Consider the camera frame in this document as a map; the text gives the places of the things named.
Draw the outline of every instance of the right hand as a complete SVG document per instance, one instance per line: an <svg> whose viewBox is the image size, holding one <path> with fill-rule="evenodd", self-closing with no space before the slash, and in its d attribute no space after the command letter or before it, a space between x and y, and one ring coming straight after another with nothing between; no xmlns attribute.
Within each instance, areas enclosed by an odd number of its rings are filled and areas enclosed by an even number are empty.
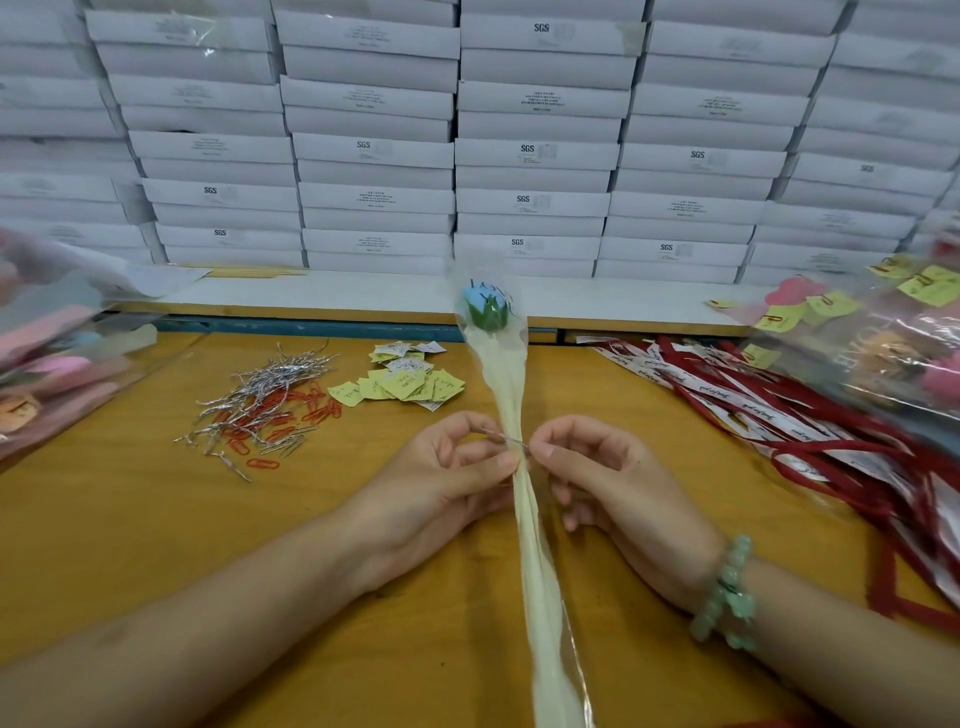
<svg viewBox="0 0 960 728"><path fill-rule="evenodd" d="M660 596L690 613L703 606L727 539L642 442L567 415L541 425L529 446L550 472L567 531L602 528Z"/></svg>

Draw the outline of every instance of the forearm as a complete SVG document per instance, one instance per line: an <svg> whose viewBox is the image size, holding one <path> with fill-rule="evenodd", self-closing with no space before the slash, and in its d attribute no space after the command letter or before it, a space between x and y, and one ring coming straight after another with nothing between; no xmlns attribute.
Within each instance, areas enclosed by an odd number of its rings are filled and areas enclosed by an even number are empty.
<svg viewBox="0 0 960 728"><path fill-rule="evenodd" d="M187 589L0 672L4 724L187 725L357 594L349 523L322 516Z"/></svg>
<svg viewBox="0 0 960 728"><path fill-rule="evenodd" d="M960 719L960 652L755 559L757 656L855 726L947 726Z"/></svg>

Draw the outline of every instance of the wooden table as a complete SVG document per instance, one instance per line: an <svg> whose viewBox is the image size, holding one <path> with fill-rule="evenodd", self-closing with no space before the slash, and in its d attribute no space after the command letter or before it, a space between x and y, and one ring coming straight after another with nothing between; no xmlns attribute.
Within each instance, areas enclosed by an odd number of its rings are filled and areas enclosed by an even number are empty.
<svg viewBox="0 0 960 728"><path fill-rule="evenodd" d="M296 353L320 342L281 343ZM366 371L373 343L331 341L339 371L324 386ZM468 382L459 398L437 413L361 402L248 485L172 440L190 429L197 400L223 395L231 374L261 366L276 339L171 334L161 346L157 371L0 475L0 663L167 595L332 507L442 416L494 412L468 350L448 345L431 360ZM629 428L730 533L751 534L760 554L863 602L872 536L861 520L791 490L669 392L595 352L533 347L526 431L568 412ZM553 519L548 531L600 728L806 712L750 658L719 641L696 646L687 619L602 535L570 538ZM943 606L900 572L904 595ZM351 605L207 725L532 726L513 515L476 524L421 569Z"/></svg>

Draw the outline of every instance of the clear plastic wrap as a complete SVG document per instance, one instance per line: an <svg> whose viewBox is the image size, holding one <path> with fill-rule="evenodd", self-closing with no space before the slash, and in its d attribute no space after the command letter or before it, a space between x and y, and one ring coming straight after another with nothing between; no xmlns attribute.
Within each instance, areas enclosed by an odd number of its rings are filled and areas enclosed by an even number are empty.
<svg viewBox="0 0 960 728"><path fill-rule="evenodd" d="M508 442L522 442L528 328L515 298L516 280L505 259L490 255L458 255L451 279L457 322L493 392L503 434ZM514 474L514 503L536 722L540 728L589 728L587 685L525 458Z"/></svg>

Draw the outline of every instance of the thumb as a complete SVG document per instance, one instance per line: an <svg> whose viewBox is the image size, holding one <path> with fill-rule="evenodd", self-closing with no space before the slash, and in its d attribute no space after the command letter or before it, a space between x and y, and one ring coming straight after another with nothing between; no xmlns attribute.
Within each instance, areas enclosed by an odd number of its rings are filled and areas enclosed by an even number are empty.
<svg viewBox="0 0 960 728"><path fill-rule="evenodd" d="M486 491L513 475L519 464L520 456L507 450L473 465L452 468L444 474L444 495L456 498Z"/></svg>

